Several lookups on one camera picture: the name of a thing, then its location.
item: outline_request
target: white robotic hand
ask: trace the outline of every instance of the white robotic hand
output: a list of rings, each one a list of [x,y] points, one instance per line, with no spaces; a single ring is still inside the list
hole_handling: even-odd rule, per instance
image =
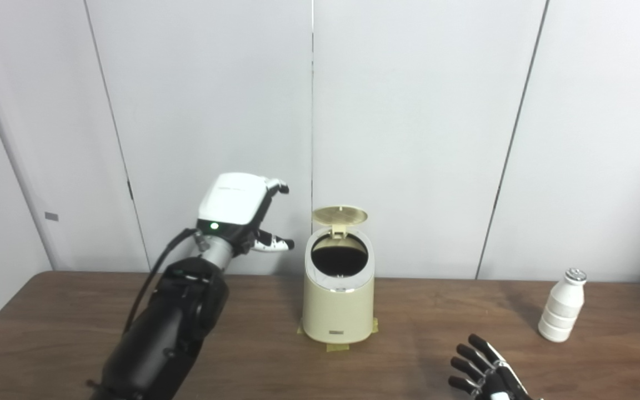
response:
[[[262,177],[266,182],[266,188],[273,196],[275,193],[287,194],[290,192],[288,184],[280,179],[269,179]],[[279,238],[272,233],[259,229],[251,250],[262,253],[274,253],[277,251],[288,251],[295,247],[295,242],[290,239]]]
[[[260,229],[271,198],[276,193],[288,192],[288,185],[277,178],[236,172],[219,175],[199,207],[197,228],[201,237],[222,238],[231,244],[234,256],[246,254],[249,250],[292,250],[292,240]]]

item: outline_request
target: plastic bottle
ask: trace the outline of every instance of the plastic bottle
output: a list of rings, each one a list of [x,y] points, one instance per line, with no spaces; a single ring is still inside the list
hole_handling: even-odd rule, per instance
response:
[[[587,274],[570,268],[564,272],[564,278],[554,285],[538,324],[540,334],[545,339],[560,343],[569,338],[584,305],[585,283]]]

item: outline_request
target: brown tabletop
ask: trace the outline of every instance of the brown tabletop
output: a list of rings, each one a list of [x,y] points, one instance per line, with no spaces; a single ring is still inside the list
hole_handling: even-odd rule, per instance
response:
[[[0,400],[87,399],[144,275],[48,272],[0,312]],[[446,383],[475,332],[546,400],[640,399],[640,284],[587,283],[566,343],[536,332],[546,282],[378,279],[379,332],[349,351],[297,334],[302,280],[228,276],[231,297],[178,399],[467,399]]]

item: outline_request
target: black hinge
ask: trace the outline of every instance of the black hinge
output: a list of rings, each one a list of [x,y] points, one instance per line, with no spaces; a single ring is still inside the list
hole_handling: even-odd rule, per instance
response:
[[[130,192],[130,199],[134,202],[135,198],[132,197],[132,185],[130,184],[130,180],[127,180],[127,190]]]

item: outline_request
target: gold lid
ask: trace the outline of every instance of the gold lid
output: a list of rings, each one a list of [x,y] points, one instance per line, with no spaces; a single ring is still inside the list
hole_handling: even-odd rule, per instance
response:
[[[317,208],[313,212],[313,221],[327,226],[350,226],[367,220],[367,213],[358,207],[330,206]]]

